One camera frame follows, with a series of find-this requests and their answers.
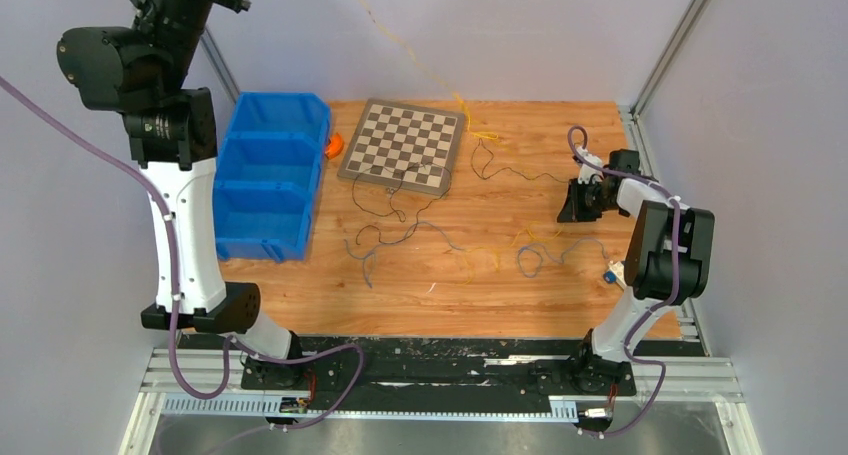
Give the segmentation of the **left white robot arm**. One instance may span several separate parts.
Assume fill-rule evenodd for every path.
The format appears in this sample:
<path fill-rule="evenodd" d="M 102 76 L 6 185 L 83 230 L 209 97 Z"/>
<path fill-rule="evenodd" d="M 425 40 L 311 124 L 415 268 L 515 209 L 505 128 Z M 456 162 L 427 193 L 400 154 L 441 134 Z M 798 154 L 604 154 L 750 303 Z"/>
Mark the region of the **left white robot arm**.
<path fill-rule="evenodd" d="M 290 117 L 252 125 L 263 142 L 297 142 L 307 183 L 275 184 L 268 178 L 234 179 L 248 198 L 288 195 L 294 219 L 241 211 L 236 223 L 216 221 L 213 198 L 219 163 L 211 93 L 187 89 L 188 70 L 214 6 L 234 12 L 249 0 L 130 0 L 129 27 L 78 27 L 66 31 L 57 59 L 66 79 L 92 111 L 121 116 L 131 162 L 123 170 L 147 191 L 154 218 L 160 279 L 154 302 L 140 315 L 143 327 L 175 336 L 180 330 L 224 335 L 253 357 L 268 361 L 267 375 L 282 389 L 300 385 L 306 363 L 295 355 L 294 332 L 261 308 L 256 284 L 227 282 L 219 258 L 228 249 L 286 257 L 293 234 L 300 248 L 310 227 L 314 196 L 329 140 L 329 108 L 320 105 L 302 124 Z"/>

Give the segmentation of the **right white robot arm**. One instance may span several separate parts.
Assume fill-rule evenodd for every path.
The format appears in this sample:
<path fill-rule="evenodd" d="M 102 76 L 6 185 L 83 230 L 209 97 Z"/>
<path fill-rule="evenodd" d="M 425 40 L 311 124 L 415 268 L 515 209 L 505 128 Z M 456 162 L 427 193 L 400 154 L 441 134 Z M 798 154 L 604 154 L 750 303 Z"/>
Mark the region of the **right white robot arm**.
<path fill-rule="evenodd" d="M 603 163 L 578 147 L 574 159 L 579 173 L 569 182 L 558 222 L 593 222 L 607 211 L 636 220 L 623 262 L 624 292 L 590 331 L 590 354 L 570 367 L 575 386 L 592 393 L 611 378 L 607 360 L 632 361 L 636 345 L 660 318 L 705 291 L 715 216 L 642 177 L 636 151 L 613 151 Z"/>

